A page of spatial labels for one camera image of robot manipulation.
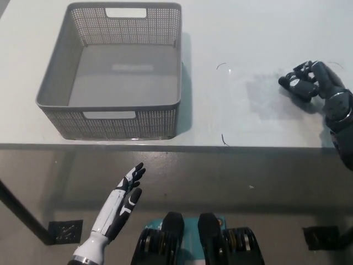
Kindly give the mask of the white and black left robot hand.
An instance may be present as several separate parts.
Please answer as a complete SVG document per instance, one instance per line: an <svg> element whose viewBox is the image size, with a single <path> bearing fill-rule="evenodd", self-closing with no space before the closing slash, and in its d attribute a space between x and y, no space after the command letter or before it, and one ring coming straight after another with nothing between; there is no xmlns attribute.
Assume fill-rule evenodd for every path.
<svg viewBox="0 0 353 265"><path fill-rule="evenodd" d="M115 240L142 194L138 186L145 171L143 163L139 163L122 178L101 208L93 232L108 238L109 242Z"/></svg>

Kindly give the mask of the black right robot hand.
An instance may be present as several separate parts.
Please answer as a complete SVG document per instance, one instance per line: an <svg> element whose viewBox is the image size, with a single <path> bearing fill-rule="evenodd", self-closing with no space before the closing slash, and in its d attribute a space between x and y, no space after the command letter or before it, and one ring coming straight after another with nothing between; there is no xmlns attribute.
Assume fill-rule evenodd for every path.
<svg viewBox="0 0 353 265"><path fill-rule="evenodd" d="M306 61L278 80L279 85L299 100L327 96L345 89L341 79L322 61Z"/></svg>

